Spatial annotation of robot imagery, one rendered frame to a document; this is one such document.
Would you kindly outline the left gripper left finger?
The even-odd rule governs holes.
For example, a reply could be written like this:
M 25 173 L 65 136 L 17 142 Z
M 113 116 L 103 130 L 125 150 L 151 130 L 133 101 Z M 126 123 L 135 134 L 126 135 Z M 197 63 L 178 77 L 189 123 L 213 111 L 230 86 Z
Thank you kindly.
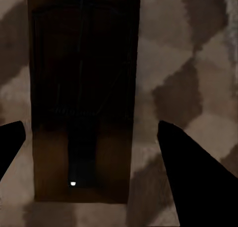
M 25 140 L 21 121 L 0 126 L 0 181 Z

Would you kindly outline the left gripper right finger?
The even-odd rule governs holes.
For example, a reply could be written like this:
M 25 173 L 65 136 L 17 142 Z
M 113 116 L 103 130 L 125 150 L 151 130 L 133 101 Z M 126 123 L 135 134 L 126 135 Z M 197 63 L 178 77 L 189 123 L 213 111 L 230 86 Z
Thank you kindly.
M 238 227 L 238 179 L 177 125 L 158 141 L 181 227 Z

